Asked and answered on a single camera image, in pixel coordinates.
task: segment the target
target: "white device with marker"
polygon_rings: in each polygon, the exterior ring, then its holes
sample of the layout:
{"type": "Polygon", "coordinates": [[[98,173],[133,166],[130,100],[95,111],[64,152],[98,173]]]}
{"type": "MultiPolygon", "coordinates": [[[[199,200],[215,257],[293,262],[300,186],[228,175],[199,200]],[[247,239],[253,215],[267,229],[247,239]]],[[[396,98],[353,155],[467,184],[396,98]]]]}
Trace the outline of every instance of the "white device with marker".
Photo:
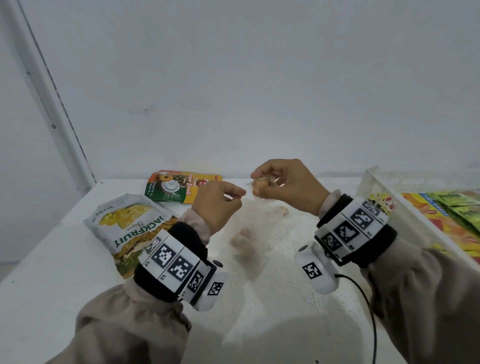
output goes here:
{"type": "Polygon", "coordinates": [[[329,294],[338,288],[338,270],[350,255],[369,242],[388,222],[388,216],[365,201],[355,198],[339,214],[315,232],[316,241],[301,247],[295,261],[315,291],[329,294]]]}
{"type": "Polygon", "coordinates": [[[201,260],[166,230],[161,230],[138,257],[140,264],[197,311],[214,305],[228,280],[223,264],[201,260]]]}

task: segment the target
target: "cable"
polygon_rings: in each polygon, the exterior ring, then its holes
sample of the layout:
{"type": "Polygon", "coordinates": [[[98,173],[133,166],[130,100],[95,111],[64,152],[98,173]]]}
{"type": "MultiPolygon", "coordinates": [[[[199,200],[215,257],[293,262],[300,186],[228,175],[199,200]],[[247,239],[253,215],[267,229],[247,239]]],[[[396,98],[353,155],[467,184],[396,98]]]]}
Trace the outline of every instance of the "cable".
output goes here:
{"type": "Polygon", "coordinates": [[[349,281],[351,281],[353,284],[355,284],[357,286],[357,288],[360,290],[361,294],[363,295],[363,298],[367,302],[368,310],[370,311],[370,315],[372,316],[372,324],[373,324],[373,359],[372,359],[372,364],[375,364],[375,361],[377,359],[377,326],[375,325],[375,317],[373,316],[373,311],[372,311],[372,308],[370,307],[370,302],[368,301],[367,295],[365,294],[363,289],[360,288],[358,283],[355,282],[349,276],[344,276],[343,274],[335,274],[335,277],[346,278],[349,281]]]}

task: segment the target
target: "wall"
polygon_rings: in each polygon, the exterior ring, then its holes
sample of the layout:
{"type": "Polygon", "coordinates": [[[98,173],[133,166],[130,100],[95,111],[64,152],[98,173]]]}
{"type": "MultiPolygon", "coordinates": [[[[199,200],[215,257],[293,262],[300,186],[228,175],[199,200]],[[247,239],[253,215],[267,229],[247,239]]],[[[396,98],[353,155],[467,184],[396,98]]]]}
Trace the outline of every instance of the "wall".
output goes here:
{"type": "Polygon", "coordinates": [[[0,27],[0,265],[20,260],[80,199],[0,27]]]}
{"type": "Polygon", "coordinates": [[[98,179],[480,155],[477,0],[20,1],[98,179]]]}

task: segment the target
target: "scratched table surface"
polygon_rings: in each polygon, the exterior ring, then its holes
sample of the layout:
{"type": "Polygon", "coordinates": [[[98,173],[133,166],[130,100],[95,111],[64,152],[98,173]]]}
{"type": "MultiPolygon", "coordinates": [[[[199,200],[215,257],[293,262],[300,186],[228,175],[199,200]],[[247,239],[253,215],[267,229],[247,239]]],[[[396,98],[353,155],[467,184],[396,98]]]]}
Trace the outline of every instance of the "scratched table surface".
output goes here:
{"type": "MultiPolygon", "coordinates": [[[[228,180],[245,186],[247,179],[228,180]]],[[[354,194],[359,178],[321,178],[330,190],[354,194]]],[[[122,194],[143,194],[146,180],[98,183],[0,283],[2,364],[43,363],[63,350],[74,334],[80,308],[102,291],[122,283],[111,255],[82,220],[122,194]]],[[[167,203],[176,215],[188,205],[167,203]]],[[[220,231],[209,255],[222,261],[230,278],[208,312],[193,311],[183,363],[370,363],[373,332],[357,289],[341,281],[332,294],[317,294],[295,265],[296,249],[310,241],[317,219],[289,208],[271,234],[271,250],[248,261],[227,254],[220,231]]],[[[340,272],[370,294],[358,268],[340,272]]],[[[378,363],[404,363],[378,325],[378,363]]]]}

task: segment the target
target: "blue label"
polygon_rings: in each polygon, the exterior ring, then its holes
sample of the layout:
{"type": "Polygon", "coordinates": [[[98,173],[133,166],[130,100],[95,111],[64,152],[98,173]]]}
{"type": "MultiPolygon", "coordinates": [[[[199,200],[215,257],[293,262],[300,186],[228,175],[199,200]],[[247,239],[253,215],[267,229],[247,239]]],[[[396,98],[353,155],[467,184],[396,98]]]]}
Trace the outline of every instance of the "blue label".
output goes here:
{"type": "Polygon", "coordinates": [[[422,196],[425,200],[428,201],[428,203],[430,205],[432,205],[434,208],[436,208],[442,215],[444,216],[448,216],[448,213],[442,209],[437,203],[435,200],[431,199],[430,197],[428,197],[426,194],[419,194],[420,196],[422,196]]]}

